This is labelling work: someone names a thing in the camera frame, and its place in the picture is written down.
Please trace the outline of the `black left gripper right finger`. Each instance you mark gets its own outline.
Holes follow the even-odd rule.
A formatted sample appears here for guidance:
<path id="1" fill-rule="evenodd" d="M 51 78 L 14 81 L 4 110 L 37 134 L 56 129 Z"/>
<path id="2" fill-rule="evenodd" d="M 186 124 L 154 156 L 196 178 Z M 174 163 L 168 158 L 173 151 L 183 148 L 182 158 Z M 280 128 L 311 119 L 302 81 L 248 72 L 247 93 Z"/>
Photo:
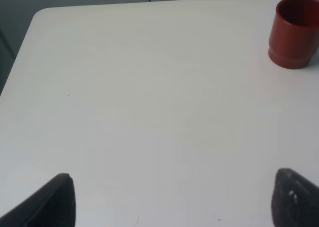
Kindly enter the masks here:
<path id="1" fill-rule="evenodd" d="M 317 227 L 319 187 L 290 168 L 275 176 L 271 214 L 276 227 Z"/>

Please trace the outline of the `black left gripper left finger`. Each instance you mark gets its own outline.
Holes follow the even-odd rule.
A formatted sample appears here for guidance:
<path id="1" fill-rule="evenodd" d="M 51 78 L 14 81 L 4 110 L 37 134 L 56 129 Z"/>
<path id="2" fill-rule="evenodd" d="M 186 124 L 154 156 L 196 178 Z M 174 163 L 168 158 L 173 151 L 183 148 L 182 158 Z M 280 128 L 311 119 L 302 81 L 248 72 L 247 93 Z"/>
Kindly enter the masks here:
<path id="1" fill-rule="evenodd" d="M 2 227 L 74 227 L 76 197 L 73 179 L 60 173 L 0 218 Z"/>

